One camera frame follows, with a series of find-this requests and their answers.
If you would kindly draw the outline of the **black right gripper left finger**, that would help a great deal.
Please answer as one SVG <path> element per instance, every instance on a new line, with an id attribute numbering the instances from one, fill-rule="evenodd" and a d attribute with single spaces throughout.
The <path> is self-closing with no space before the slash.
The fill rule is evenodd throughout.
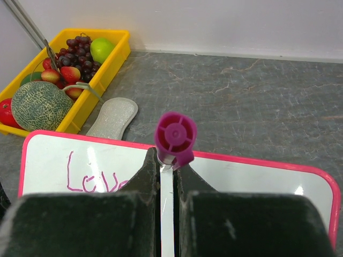
<path id="1" fill-rule="evenodd" d="M 20 198 L 1 223 L 1 256 L 160 256 L 158 175 L 152 147 L 117 192 Z"/>

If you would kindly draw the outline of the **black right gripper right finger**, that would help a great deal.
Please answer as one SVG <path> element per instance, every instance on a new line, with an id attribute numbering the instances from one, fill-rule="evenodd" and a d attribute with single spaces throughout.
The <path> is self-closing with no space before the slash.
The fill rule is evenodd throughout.
<path id="1" fill-rule="evenodd" d="M 335 256 L 303 196 L 215 190 L 185 166 L 174 173 L 179 256 Z"/>

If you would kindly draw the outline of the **white marker purple cap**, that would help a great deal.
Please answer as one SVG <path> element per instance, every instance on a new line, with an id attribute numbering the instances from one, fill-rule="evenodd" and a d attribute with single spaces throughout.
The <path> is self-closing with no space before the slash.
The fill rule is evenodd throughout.
<path id="1" fill-rule="evenodd" d="M 196 138 L 197 125 L 190 117 L 176 111 L 163 114 L 154 133 L 158 160 L 173 170 L 189 164 Z"/>

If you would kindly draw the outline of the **pink framed whiteboard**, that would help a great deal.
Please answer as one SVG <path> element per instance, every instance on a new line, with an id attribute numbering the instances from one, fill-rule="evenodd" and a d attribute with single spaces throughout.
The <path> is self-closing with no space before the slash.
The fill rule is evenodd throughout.
<path id="1" fill-rule="evenodd" d="M 33 132 L 23 144 L 18 195 L 117 192 L 141 168 L 152 147 L 82 135 Z M 219 192 L 291 194 L 310 200 L 335 252 L 341 194 L 328 173 L 315 167 L 213 153 L 195 152 L 194 156 L 185 166 Z M 160 256 L 179 256 L 174 234 L 174 173 L 159 165 Z"/>

